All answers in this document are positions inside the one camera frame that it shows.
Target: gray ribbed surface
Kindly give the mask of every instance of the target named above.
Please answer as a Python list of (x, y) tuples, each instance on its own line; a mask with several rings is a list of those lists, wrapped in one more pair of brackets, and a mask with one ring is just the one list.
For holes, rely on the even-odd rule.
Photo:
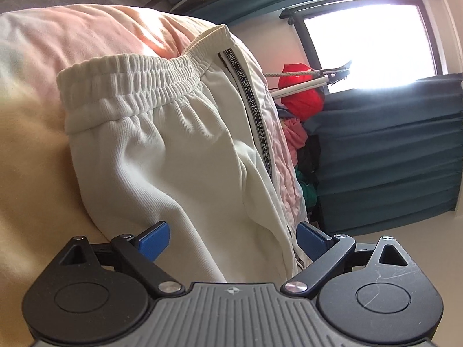
[[(227, 290), (240, 291), (231, 294)], [(48, 347), (38, 342), (35, 347)], [(181, 298), (160, 300), (132, 334), (101, 347), (360, 347), (330, 328), (305, 299), (272, 284), (195, 284)]]

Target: green fabric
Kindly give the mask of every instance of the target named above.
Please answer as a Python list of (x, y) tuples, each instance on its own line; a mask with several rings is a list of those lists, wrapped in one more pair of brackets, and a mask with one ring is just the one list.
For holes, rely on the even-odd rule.
[(317, 193), (312, 184), (306, 182), (306, 177), (304, 174), (297, 169), (297, 166), (294, 169), (296, 171), (296, 178), (299, 182), (300, 187), (302, 188), (302, 196), (306, 202), (306, 208), (311, 208), (317, 203)]
[(463, 74), (446, 74), (327, 96), (323, 111), (304, 122), (321, 146), (317, 195), (325, 233), (364, 235), (455, 210), (462, 81)]

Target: peach blanket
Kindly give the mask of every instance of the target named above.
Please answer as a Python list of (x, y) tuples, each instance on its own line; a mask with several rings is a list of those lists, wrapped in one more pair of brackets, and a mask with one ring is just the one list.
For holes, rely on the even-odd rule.
[[(21, 300), (74, 235), (105, 242), (80, 200), (56, 86), (62, 69), (92, 57), (177, 57), (212, 24), (151, 9), (72, 5), (0, 15), (0, 346), (31, 343)], [(289, 220), (306, 219), (271, 98), (262, 114)]]

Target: white wall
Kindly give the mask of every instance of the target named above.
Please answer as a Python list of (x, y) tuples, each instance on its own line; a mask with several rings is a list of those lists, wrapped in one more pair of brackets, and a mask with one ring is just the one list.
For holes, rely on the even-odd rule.
[[(463, 0), (424, 0), (449, 73), (462, 66)], [(280, 12), (253, 18), (231, 31), (253, 52), (264, 73), (281, 71), (284, 64), (307, 63), (293, 27), (278, 18)], [(269, 79), (276, 87), (277, 78)], [(463, 201), (456, 212), (377, 234), (358, 236), (359, 242), (377, 242), (392, 235), (409, 252), (444, 300), (444, 317), (434, 342), (440, 347), (463, 345)]]
[[(284, 64), (307, 64), (307, 57), (294, 26), (280, 19), (279, 11), (252, 18), (230, 28), (251, 50), (264, 73), (278, 73)], [(268, 78), (269, 88), (278, 78)]]

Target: window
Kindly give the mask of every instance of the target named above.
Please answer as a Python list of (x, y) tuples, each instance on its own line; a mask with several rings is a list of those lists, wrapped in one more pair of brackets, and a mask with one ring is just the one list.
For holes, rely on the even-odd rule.
[(422, 0), (335, 0), (299, 7), (290, 17), (313, 68), (352, 60), (350, 75), (328, 86), (337, 92), (442, 74), (425, 14)]

